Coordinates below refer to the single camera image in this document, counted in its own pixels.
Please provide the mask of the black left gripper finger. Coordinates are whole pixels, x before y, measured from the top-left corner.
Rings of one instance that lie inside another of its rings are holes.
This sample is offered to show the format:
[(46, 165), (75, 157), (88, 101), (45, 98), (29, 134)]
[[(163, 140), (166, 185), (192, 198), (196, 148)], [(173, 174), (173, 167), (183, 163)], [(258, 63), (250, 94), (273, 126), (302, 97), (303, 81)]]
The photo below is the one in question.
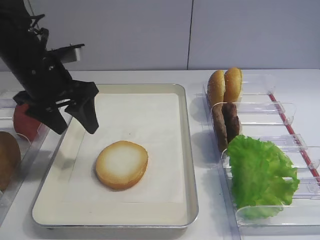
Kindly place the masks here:
[(68, 105), (65, 112), (78, 120), (89, 134), (94, 134), (99, 127), (94, 97), (75, 100)]
[(46, 125), (59, 135), (61, 135), (68, 127), (58, 108), (29, 106), (25, 114)]

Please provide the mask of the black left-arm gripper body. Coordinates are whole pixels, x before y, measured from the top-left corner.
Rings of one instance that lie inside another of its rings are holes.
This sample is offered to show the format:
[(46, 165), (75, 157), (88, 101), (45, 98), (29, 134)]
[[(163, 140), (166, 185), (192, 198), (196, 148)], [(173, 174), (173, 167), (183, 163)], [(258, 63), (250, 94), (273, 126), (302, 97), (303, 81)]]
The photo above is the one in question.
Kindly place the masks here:
[(14, 75), (24, 87), (13, 99), (18, 105), (28, 104), (40, 108), (57, 108), (72, 104), (78, 99), (95, 98), (98, 88), (94, 82), (72, 79), (70, 73), (56, 57), (48, 55), (32, 60)]

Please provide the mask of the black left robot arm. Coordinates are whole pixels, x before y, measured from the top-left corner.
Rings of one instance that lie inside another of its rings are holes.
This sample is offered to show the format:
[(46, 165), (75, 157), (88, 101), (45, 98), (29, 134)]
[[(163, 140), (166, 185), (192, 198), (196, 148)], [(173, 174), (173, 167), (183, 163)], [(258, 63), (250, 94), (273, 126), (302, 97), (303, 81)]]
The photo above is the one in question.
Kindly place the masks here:
[(61, 107), (94, 134), (99, 90), (94, 82), (72, 79), (63, 65), (67, 55), (84, 44), (48, 50), (49, 30), (36, 28), (42, 18), (44, 14), (31, 16), (22, 0), (0, 2), (0, 57), (24, 88), (13, 99), (19, 106), (28, 105), (27, 116), (59, 135), (67, 129)]

